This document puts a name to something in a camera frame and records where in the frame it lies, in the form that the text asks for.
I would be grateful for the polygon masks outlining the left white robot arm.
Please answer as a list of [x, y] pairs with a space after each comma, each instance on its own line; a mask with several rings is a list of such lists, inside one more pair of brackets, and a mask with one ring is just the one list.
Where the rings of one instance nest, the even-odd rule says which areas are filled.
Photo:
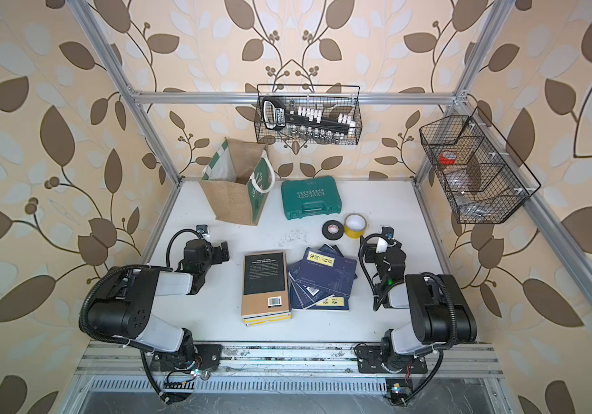
[[150, 265], [113, 267], [83, 302], [78, 326], [90, 338], [136, 348], [158, 358], [163, 371], [213, 371], [222, 347], [197, 346], [192, 333], [154, 315], [159, 297], [196, 295], [214, 265], [230, 259], [228, 243], [190, 240], [175, 269]]

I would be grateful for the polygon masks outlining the tan book black cover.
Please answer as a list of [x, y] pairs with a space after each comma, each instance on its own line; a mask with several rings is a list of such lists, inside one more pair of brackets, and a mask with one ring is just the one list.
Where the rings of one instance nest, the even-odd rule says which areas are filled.
[[242, 319], [290, 311], [285, 252], [246, 255], [243, 264]]

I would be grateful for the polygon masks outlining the yellow cartoon book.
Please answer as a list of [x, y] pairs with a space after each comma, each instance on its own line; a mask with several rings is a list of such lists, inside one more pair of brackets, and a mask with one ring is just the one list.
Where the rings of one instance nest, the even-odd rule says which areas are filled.
[[272, 315], [248, 317], [242, 319], [247, 327], [259, 326], [263, 324], [278, 323], [292, 318], [292, 312], [281, 312]]

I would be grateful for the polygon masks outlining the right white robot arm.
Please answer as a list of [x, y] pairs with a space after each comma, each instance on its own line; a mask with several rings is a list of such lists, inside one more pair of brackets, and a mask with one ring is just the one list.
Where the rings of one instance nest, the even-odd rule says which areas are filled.
[[425, 357], [459, 343], [474, 343], [477, 325], [454, 276], [406, 273], [406, 253], [397, 241], [361, 242], [358, 259], [373, 293], [373, 310], [396, 309], [406, 300], [410, 317], [389, 329], [376, 346], [358, 343], [354, 353], [362, 374], [427, 371]]

